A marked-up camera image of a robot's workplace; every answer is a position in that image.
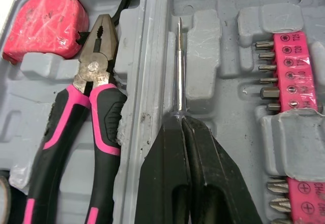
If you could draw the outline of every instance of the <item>bit holder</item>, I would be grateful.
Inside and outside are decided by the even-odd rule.
[[[269,88],[261,91],[262,99],[277,99],[279,105],[268,106],[272,111],[284,112],[290,109],[312,108],[317,110],[317,101],[309,59],[306,36],[302,31],[274,34],[273,41],[256,43],[256,49],[271,49],[272,52],[259,54],[260,59],[270,60],[271,65],[259,66],[263,72],[272,71],[272,78],[262,78],[260,83],[275,83],[278,92],[270,96]]]
[[[271,178],[267,188],[282,195],[273,199],[270,206],[279,212],[290,213],[292,218],[276,219],[272,224],[325,222],[325,182]]]

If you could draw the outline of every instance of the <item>torx bit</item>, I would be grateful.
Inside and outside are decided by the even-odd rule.
[[[280,111],[281,110],[281,105],[278,103],[274,103],[274,104],[268,104],[267,105],[267,109],[269,111]]]
[[[278,78],[261,78],[259,80],[260,83],[277,83]]]
[[[274,47],[273,41],[260,41],[255,44],[256,50],[271,50]]]
[[[274,52],[261,53],[258,55],[259,59],[273,60],[275,58]]]
[[[260,94],[262,100],[273,100],[280,97],[280,90],[278,87],[262,88]]]
[[[276,65],[260,65],[260,66],[258,66],[258,70],[261,72],[275,71]]]
[[[291,212],[291,204],[288,198],[274,199],[270,202],[270,206],[280,212]]]
[[[275,219],[271,221],[271,224],[293,224],[293,222],[289,219]]]
[[[289,193],[289,184],[285,179],[272,179],[268,182],[267,187],[276,194]]]

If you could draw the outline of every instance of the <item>black tool handle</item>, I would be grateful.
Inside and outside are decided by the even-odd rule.
[[[87,224],[111,223],[114,180],[120,165],[117,128],[126,96],[115,85],[101,85],[90,93],[94,134],[95,173]]]
[[[55,223],[63,168],[89,107],[89,98],[72,85],[57,94],[33,164],[24,224]]]

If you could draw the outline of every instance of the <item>tool case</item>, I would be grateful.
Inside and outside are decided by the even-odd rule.
[[[0,37],[3,50],[18,10],[15,0]],[[79,0],[92,27],[114,15],[120,0]],[[123,10],[115,77],[127,94],[118,130],[121,163],[114,185],[114,224],[134,223],[141,165],[173,107],[176,25],[185,29],[186,98],[238,165],[263,223],[286,216],[270,208],[271,176],[325,182],[324,116],[311,109],[272,113],[254,44],[273,34],[303,31],[316,97],[325,102],[325,0],[135,0]],[[56,93],[73,80],[78,55],[28,53],[15,66],[0,61],[0,170],[28,192],[33,160]],[[91,118],[70,152],[58,199],[57,223],[83,223],[94,174]]]

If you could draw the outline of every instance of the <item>screwdriver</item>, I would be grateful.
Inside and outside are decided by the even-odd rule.
[[[135,224],[262,224],[236,163],[186,111],[182,43],[179,18],[175,110],[141,167]]]

